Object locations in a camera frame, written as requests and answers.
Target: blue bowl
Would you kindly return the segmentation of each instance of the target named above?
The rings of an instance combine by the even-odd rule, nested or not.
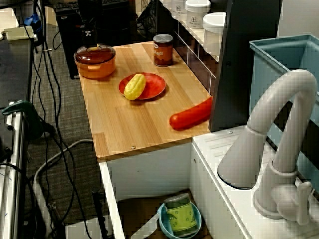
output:
[[[194,215],[195,215],[195,219],[198,225],[198,229],[196,232],[194,232],[193,234],[184,237],[183,239],[190,239],[193,236],[195,236],[201,227],[201,215],[200,212],[198,210],[198,208],[192,203],[191,204],[193,207],[193,211],[194,211]],[[165,234],[165,236],[167,236],[169,239],[180,239],[179,237],[174,236],[173,234],[173,230],[171,229],[170,223],[169,223],[169,219],[167,216],[167,212],[166,212],[166,208],[164,203],[159,207],[157,213],[159,214],[159,226],[161,231]]]

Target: canned food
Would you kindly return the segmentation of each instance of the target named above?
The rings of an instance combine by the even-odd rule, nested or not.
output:
[[[169,66],[173,62],[173,37],[168,34],[159,34],[154,41],[154,64],[157,66]]]
[[[164,200],[174,236],[186,237],[197,232],[198,225],[188,193]]]

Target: white container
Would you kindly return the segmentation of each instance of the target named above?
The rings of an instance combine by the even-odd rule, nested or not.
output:
[[[214,12],[207,14],[203,19],[204,50],[214,56],[219,56],[220,46],[223,38],[225,12]]]
[[[187,27],[197,29],[203,28],[203,18],[210,10],[210,1],[187,0],[185,8],[187,10]]]
[[[185,8],[186,0],[172,0],[171,1],[171,16],[176,20],[186,21],[187,10]]]
[[[163,6],[166,7],[168,10],[171,9],[171,0],[163,0]]]

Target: white faucet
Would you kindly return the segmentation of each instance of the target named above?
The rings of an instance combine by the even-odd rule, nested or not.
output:
[[[219,177],[228,185],[248,190],[256,184],[264,143],[271,124],[287,101],[294,103],[274,160],[263,173],[253,203],[271,219],[285,218],[300,225],[309,222],[310,182],[295,186],[296,162],[316,101],[317,81],[306,70],[293,70],[276,80],[254,107],[244,132],[227,151],[218,166]]]

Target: orange pot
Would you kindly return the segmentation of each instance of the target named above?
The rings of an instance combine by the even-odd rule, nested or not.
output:
[[[96,49],[80,47],[74,53],[79,74],[89,79],[103,79],[115,70],[115,50],[99,44]]]

